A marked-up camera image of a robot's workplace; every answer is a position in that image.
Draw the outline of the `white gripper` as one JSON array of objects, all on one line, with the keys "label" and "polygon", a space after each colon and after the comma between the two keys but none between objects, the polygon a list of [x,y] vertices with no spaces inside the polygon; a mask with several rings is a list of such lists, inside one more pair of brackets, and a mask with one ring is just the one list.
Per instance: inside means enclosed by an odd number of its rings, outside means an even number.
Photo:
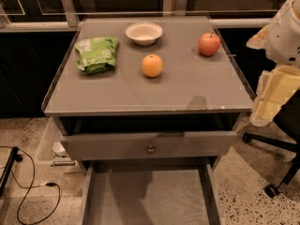
[{"label": "white gripper", "polygon": [[277,63],[271,71],[262,72],[252,105],[250,122],[264,127],[300,89],[300,0],[287,0],[269,26],[247,41],[247,47],[265,48],[266,57]]}]

